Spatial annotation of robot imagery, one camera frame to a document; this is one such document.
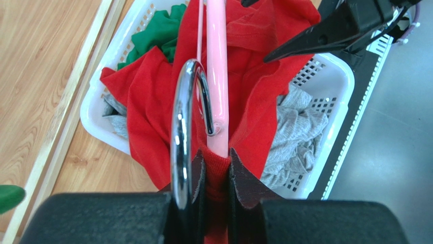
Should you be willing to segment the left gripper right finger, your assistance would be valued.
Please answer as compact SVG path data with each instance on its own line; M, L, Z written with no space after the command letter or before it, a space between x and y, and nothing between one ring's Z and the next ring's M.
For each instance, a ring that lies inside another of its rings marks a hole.
M408 243L382 204L285 199L230 156L229 243Z

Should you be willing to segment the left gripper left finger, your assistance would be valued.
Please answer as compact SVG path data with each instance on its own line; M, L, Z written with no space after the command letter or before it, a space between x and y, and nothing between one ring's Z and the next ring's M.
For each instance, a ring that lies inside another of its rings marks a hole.
M193 203L189 235L178 217L170 186L155 193L62 193L36 210L21 243L203 243L202 152L192 160Z

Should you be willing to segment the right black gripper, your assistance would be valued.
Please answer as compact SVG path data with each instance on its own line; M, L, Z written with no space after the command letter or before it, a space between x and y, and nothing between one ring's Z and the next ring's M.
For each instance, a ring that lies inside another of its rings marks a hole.
M420 26L421 3L396 1L393 5L391 1L343 1L320 23L305 29L269 53L264 62L294 55L351 49L389 21L385 28L386 35L408 38Z

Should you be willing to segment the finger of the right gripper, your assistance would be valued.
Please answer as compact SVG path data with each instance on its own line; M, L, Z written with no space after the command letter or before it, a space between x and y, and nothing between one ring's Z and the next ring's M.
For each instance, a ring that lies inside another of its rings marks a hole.
M241 5L245 8L252 6L257 3L259 0L241 0Z

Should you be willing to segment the pink hanger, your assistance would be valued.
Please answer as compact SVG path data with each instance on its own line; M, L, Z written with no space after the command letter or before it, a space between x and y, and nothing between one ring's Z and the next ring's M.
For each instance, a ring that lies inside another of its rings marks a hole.
M183 65L174 96L170 142L171 191L177 208L192 204L191 133L195 95L202 104L207 147L228 155L229 96L226 2L200 1L197 57Z

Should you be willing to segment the red t shirt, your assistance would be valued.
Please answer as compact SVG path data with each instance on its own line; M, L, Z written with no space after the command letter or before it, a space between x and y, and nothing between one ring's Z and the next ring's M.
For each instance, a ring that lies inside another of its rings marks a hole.
M276 99L309 55L266 64L264 57L285 41L320 22L311 1L223 1L228 64L228 145L246 168L260 177L277 129ZM101 82L127 109L127 132L134 160L161 189L170 182L170 135L175 88L184 63L197 55L199 1L158 11L133 39L134 50L117 71L104 68ZM192 151L206 164L209 227L206 243L227 243L229 156L208 147L200 105L193 104Z

